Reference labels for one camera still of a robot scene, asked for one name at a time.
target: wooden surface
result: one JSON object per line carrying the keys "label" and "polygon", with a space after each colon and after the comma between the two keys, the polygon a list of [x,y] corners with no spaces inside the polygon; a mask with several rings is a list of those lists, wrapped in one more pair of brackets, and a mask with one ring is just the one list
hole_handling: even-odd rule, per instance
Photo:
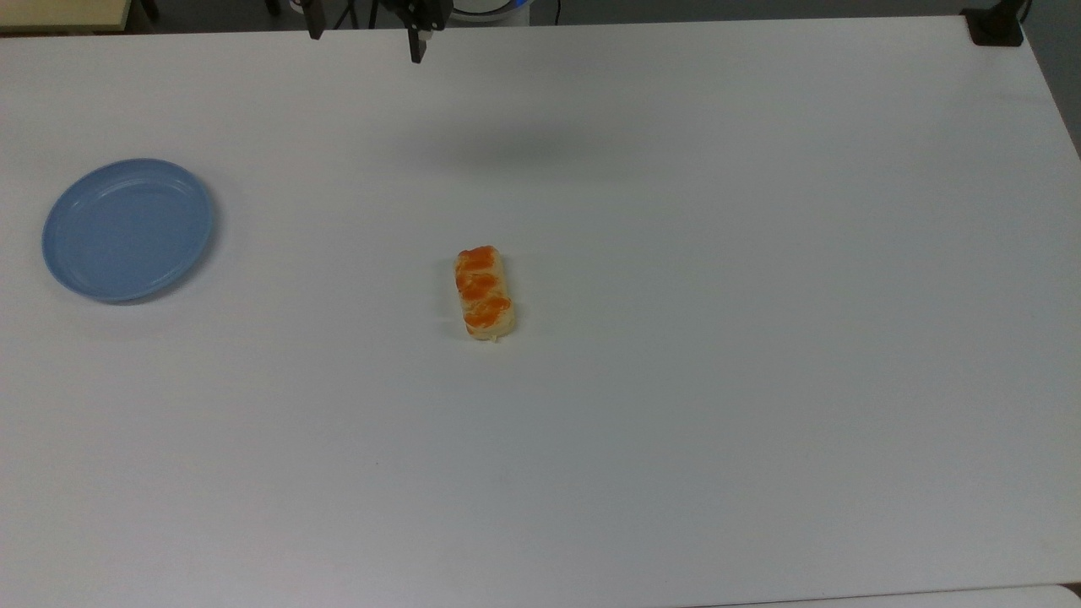
{"label": "wooden surface", "polygon": [[119,31],[132,0],[3,0],[0,31]]}

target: plate rim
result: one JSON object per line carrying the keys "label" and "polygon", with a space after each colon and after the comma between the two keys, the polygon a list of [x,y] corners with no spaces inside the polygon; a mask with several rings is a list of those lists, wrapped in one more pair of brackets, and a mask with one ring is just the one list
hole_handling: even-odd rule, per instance
{"label": "plate rim", "polygon": [[[92,180],[95,175],[103,173],[109,169],[112,169],[117,166],[133,164],[133,163],[152,163],[158,166],[165,166],[166,168],[173,171],[177,171],[183,177],[185,177],[188,184],[192,186],[192,188],[196,190],[197,196],[192,197],[191,200],[197,202],[200,209],[205,212],[206,216],[205,229],[203,229],[202,233],[198,235],[199,244],[198,247],[193,248],[193,253],[185,257],[182,263],[176,264],[174,270],[166,274],[161,281],[150,287],[147,287],[146,289],[120,295],[101,294],[88,291],[85,289],[82,289],[81,286],[76,285],[72,281],[69,281],[63,270],[64,265],[57,262],[56,237],[52,235],[52,233],[55,232],[53,228],[59,222],[59,219],[63,217],[62,214],[71,209],[70,204],[65,206],[64,203],[71,196],[71,193],[75,191],[77,188],[79,188],[79,186]],[[97,169],[94,169],[93,171],[90,171],[89,173],[79,177],[70,186],[68,186],[64,190],[64,193],[61,194],[59,197],[57,197],[56,201],[49,210],[49,216],[45,219],[44,226],[42,227],[41,230],[42,257],[44,259],[45,267],[49,268],[49,273],[53,276],[53,278],[56,279],[58,283],[61,283],[68,290],[78,293],[79,295],[106,303],[130,302],[133,300],[139,300],[142,298],[151,295],[175,283],[181,277],[185,276],[188,273],[188,270],[190,270],[199,262],[199,260],[206,252],[206,247],[210,243],[210,237],[214,232],[214,225],[215,225],[214,214],[215,214],[214,204],[210,198],[210,193],[206,190],[205,185],[203,185],[202,181],[199,180],[199,177],[197,177],[193,173],[181,167],[179,164],[176,164],[175,162],[170,162],[168,160],[162,160],[160,158],[149,158],[149,157],[138,157],[138,158],[128,158],[123,160],[117,160],[108,164],[103,164],[102,167],[98,167]]]}

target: black stand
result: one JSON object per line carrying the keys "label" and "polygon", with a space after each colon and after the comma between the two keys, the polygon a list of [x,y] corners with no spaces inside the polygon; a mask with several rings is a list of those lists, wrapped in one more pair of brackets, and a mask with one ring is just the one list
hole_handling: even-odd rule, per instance
{"label": "black stand", "polygon": [[409,30],[409,56],[413,63],[418,64],[424,58],[424,52],[428,50],[428,43],[421,40],[421,35],[415,29]]}
{"label": "black stand", "polygon": [[150,18],[151,22],[158,21],[161,13],[158,12],[158,3],[154,0],[142,0],[143,10],[146,11],[146,16]]}
{"label": "black stand", "polygon": [[319,40],[326,29],[326,13],[323,12],[323,0],[301,0],[304,21],[308,25],[308,36]]}
{"label": "black stand", "polygon": [[1002,0],[990,9],[964,9],[969,35],[979,47],[1020,47],[1025,35],[1017,22],[1017,11],[1025,0]]}
{"label": "black stand", "polygon": [[345,10],[342,11],[342,16],[334,24],[334,29],[342,27],[342,22],[345,21],[346,15],[349,15],[349,23],[352,24],[352,28],[360,29],[360,24],[357,23],[357,0],[348,0],[345,3]]}

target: white table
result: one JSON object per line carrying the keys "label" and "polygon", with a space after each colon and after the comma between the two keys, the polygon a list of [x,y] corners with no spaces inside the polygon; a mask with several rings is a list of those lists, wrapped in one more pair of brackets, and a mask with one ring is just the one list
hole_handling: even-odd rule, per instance
{"label": "white table", "polygon": [[[658,607],[1081,572],[1081,164],[955,17],[0,40],[0,597]],[[214,250],[46,272],[160,157]],[[453,256],[518,331],[464,333]]]}

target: blue plate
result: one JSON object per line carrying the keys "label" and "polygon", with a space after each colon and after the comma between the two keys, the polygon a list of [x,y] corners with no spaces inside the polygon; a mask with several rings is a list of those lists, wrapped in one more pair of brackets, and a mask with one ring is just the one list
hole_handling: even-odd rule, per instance
{"label": "blue plate", "polygon": [[41,249],[64,287],[123,302],[181,278],[213,226],[210,196],[195,175],[138,158],[107,164],[68,188],[49,213]]}

